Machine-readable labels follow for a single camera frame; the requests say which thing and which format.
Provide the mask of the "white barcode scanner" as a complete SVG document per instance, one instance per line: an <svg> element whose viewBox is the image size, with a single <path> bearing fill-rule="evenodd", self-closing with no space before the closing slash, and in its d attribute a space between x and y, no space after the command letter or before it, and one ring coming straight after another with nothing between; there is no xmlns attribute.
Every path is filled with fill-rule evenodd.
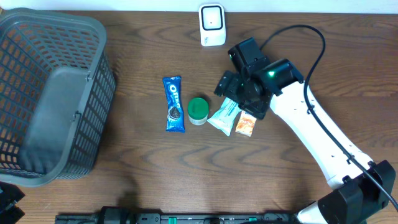
<svg viewBox="0 0 398 224"><path fill-rule="evenodd" d="M200 42L204 47L223 45L226 42L224 7L220 4L204 4L198 10Z"/></svg>

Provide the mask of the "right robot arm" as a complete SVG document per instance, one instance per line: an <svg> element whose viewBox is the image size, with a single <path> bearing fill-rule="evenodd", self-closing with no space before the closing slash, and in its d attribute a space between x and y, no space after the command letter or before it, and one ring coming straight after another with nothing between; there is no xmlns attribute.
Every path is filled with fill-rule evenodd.
<svg viewBox="0 0 398 224"><path fill-rule="evenodd" d="M240 72L225 71L215 94L242 111L264 119L267 110L297 135L321 168L332 191L294 215L297 223L365 223L395 204L396 172L388 161L375 163L327 115L292 62L255 61Z"/></svg>

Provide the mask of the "small orange snack packet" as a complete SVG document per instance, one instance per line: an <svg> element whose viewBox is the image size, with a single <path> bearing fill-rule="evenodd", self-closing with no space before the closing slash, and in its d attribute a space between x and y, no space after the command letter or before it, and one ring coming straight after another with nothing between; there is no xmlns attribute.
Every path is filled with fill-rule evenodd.
<svg viewBox="0 0 398 224"><path fill-rule="evenodd" d="M256 121L257 119L254 116L242 111L235 131L239 134L251 137Z"/></svg>

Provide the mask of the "blue Oreo cookie pack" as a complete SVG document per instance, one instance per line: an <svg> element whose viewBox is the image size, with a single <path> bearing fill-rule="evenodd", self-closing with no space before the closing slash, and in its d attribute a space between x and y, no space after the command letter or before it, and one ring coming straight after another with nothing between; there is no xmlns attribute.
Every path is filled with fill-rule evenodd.
<svg viewBox="0 0 398 224"><path fill-rule="evenodd" d="M162 79L167 100L166 131L185 133L184 112L181 101L181 76Z"/></svg>

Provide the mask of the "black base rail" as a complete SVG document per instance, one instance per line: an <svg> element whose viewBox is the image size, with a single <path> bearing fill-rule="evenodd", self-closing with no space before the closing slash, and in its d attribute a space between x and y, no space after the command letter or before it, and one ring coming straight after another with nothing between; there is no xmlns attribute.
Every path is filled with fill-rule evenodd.
<svg viewBox="0 0 398 224"><path fill-rule="evenodd" d="M289 212L266 212L254 214L166 214L134 213L119 207L103 207L96 213L64 213L55 217L55 224L265 224L298 223Z"/></svg>

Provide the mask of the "grey plastic basket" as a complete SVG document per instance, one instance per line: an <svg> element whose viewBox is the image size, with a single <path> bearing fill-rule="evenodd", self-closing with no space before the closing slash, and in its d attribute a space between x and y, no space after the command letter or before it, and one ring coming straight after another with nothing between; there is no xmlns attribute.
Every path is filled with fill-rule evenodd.
<svg viewBox="0 0 398 224"><path fill-rule="evenodd" d="M38 187L93 169L116 90L96 19L1 15L1 181Z"/></svg>

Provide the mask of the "green lid jar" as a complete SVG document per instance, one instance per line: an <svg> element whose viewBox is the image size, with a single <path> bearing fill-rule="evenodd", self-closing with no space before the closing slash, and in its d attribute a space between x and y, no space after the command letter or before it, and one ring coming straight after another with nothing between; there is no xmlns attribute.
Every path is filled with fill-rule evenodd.
<svg viewBox="0 0 398 224"><path fill-rule="evenodd" d="M190 122L200 126L205 124L208 119L209 105L203 98L193 98L189 101L187 112Z"/></svg>

